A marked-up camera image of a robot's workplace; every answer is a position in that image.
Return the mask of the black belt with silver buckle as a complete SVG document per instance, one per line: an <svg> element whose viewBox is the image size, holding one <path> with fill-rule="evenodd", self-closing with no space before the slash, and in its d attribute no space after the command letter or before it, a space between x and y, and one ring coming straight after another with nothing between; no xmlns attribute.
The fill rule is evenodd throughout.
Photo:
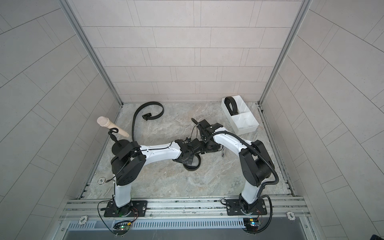
<svg viewBox="0 0 384 240"><path fill-rule="evenodd" d="M196 171L201 166L202 160L199 154L194 154L183 164L183 167L190 172Z"/></svg>

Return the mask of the long black belt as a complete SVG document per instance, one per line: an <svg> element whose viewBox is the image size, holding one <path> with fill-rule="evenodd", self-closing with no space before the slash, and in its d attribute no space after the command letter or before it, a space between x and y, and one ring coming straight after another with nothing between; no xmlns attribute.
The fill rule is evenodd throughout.
<svg viewBox="0 0 384 240"><path fill-rule="evenodd" d="M224 100L224 104L231 116L238 115L238 106L233 97L226 97Z"/></svg>

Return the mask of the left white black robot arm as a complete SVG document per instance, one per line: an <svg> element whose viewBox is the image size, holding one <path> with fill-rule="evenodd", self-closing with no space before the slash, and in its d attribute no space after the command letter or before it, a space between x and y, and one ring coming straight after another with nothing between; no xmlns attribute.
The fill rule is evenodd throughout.
<svg viewBox="0 0 384 240"><path fill-rule="evenodd" d="M131 183L138 177L142 168L151 163L173 160L188 171L195 171L201 165L200 154L207 153L208 144L198 139L175 140L169 144L140 146L137 142L124 141L120 151L114 152L111 160L115 194L113 201L120 208L130 207Z"/></svg>

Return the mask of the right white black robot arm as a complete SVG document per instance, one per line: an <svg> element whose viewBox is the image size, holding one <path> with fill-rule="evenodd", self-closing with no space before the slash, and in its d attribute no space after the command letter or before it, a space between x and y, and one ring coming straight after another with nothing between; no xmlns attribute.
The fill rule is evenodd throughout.
<svg viewBox="0 0 384 240"><path fill-rule="evenodd" d="M246 141L227 131L221 124L210 125L206 120L196 124L205 144L213 142L238 154L246 184L239 197L239 207L245 214L256 211L256 204L262 199L267 185L279 183L279 176L264 144L257 140Z"/></svg>

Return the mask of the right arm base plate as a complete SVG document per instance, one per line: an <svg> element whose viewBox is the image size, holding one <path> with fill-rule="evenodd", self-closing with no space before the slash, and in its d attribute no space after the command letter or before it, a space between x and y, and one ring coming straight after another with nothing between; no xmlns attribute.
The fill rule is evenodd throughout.
<svg viewBox="0 0 384 240"><path fill-rule="evenodd" d="M262 199L252 204L242 199L221 199L220 202L227 208L228 216L267 215L268 213L265 201Z"/></svg>

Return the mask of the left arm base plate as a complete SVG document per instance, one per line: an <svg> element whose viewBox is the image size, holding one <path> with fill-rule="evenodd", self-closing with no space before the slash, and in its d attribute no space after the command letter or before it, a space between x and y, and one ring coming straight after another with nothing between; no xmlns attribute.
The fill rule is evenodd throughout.
<svg viewBox="0 0 384 240"><path fill-rule="evenodd" d="M104 217L107 218L144 217L147 206L147 201L131 201L127 205L118 208L115 200L110 200L106 207L101 208L101 211L104 211Z"/></svg>

